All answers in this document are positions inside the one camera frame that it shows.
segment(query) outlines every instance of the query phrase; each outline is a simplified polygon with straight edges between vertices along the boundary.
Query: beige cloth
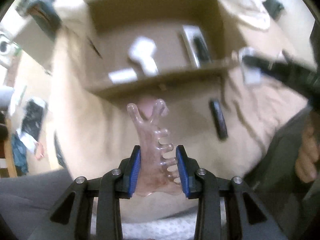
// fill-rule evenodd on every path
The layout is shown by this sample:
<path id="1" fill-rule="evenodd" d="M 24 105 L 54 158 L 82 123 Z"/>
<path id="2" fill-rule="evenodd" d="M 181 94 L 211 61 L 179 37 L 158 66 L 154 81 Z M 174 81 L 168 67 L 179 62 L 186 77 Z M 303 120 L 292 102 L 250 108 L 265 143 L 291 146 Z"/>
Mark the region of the beige cloth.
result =
<path id="1" fill-rule="evenodd" d="M 74 68 L 81 64 L 81 48 L 74 33 L 62 29 L 53 58 L 52 111 L 57 135 L 71 175 L 93 179 L 116 168 L 139 144 L 126 105 L 141 94 L 104 100 L 84 90 Z M 276 131 L 306 100 L 279 82 L 264 78 L 261 86 L 243 85 L 239 67 L 219 76 L 168 86 L 144 94 L 163 98 L 169 114 L 160 122 L 171 135 L 166 142 L 183 144 L 189 157 L 223 178 L 244 176 L 266 153 Z M 209 110 L 210 98 L 219 98 L 229 138 L 221 142 Z M 148 221 L 196 205 L 183 194 L 152 194 L 121 202 L 123 222 Z"/>

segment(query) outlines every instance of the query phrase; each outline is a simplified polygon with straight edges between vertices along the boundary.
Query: gua sha comb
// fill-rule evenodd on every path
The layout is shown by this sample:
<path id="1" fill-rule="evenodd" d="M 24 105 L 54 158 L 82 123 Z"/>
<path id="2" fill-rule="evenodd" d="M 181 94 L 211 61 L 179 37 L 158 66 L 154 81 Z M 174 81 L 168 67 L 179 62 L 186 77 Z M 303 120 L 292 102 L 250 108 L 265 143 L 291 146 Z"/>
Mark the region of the gua sha comb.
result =
<path id="1" fill-rule="evenodd" d="M 167 129 L 159 129 L 158 122 L 166 105 L 158 99 L 149 119 L 144 120 L 135 104 L 128 104 L 128 113 L 137 129 L 140 141 L 140 171 L 135 193 L 148 196 L 153 192 L 166 192 L 179 195 L 181 183 L 174 182 L 179 177 L 178 170 L 168 171 L 168 167 L 178 163 L 176 158 L 164 158 L 163 154 L 173 150 L 173 144 L 161 144 L 159 139 L 169 134 Z"/>

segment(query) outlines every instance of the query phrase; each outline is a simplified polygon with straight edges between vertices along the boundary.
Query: silver bolt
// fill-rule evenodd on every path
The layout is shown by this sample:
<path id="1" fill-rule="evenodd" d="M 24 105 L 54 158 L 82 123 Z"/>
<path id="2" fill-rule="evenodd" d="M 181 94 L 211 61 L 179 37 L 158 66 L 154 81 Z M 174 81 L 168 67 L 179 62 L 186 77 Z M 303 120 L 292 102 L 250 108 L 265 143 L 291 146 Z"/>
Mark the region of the silver bolt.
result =
<path id="1" fill-rule="evenodd" d="M 78 183 L 78 184 L 84 183 L 84 181 L 85 181 L 85 177 L 76 178 L 76 183 Z"/>
<path id="2" fill-rule="evenodd" d="M 233 178 L 233 181 L 236 183 L 236 184 L 241 184 L 242 183 L 242 179 L 240 177 L 234 177 Z"/>
<path id="3" fill-rule="evenodd" d="M 205 175 L 207 173 L 207 171 L 205 169 L 203 169 L 203 168 L 200 168 L 200 169 L 197 170 L 197 173 L 199 175 Z"/>
<path id="4" fill-rule="evenodd" d="M 112 175 L 120 175 L 121 170 L 120 169 L 113 169 L 111 173 L 112 173 Z"/>

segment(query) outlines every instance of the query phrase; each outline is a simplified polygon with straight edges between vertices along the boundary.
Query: person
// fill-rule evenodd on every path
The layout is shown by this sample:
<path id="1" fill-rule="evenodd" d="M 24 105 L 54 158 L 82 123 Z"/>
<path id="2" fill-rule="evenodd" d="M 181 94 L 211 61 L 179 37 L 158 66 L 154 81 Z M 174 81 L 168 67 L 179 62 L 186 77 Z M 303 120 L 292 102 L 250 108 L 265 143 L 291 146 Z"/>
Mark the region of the person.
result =
<path id="1" fill-rule="evenodd" d="M 290 205 L 290 198 L 285 197 L 287 194 L 284 187 L 279 188 L 279 185 L 283 185 L 279 182 L 286 181 L 284 185 L 292 186 L 286 187 L 289 195 L 294 192 L 293 187 L 302 185 L 305 195 L 310 182 L 316 179 L 315 163 L 319 160 L 320 153 L 312 122 L 316 115 L 308 107 L 295 115 L 276 132 L 266 157 L 244 178 L 256 190 L 289 239 L 296 231 L 300 215 L 292 213 L 297 213 L 300 206 L 297 201 Z M 275 170 L 279 169 L 281 172 L 275 175 Z M 294 183 L 288 180 L 293 177 L 290 174 L 292 171 L 295 178 L 291 180 Z M 71 182 L 67 169 L 36 176 L 0 179 L 0 239 L 27 240 Z M 282 205 L 283 201 L 279 201 L 282 208 L 276 203 L 279 194 L 285 202 Z"/>

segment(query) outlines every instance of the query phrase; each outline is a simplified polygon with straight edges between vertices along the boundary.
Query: comb tooth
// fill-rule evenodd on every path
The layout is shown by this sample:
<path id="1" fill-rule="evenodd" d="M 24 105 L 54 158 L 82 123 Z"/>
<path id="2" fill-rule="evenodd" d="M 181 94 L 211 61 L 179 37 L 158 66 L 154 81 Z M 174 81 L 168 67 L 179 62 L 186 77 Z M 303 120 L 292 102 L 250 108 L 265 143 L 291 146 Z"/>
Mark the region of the comb tooth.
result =
<path id="1" fill-rule="evenodd" d="M 181 185 L 173 181 L 179 177 L 179 172 L 167 170 L 168 167 L 177 164 L 177 159 L 163 157 L 164 153 L 173 150 L 173 144 L 159 143 L 160 138 L 169 134 L 167 129 L 158 127 L 165 108 L 166 104 L 162 99 L 156 100 L 150 118 L 143 120 L 135 104 L 127 106 L 140 141 L 140 171 L 135 189 L 135 193 L 140 196 L 157 191 L 171 195 L 179 195 L 182 192 Z"/>

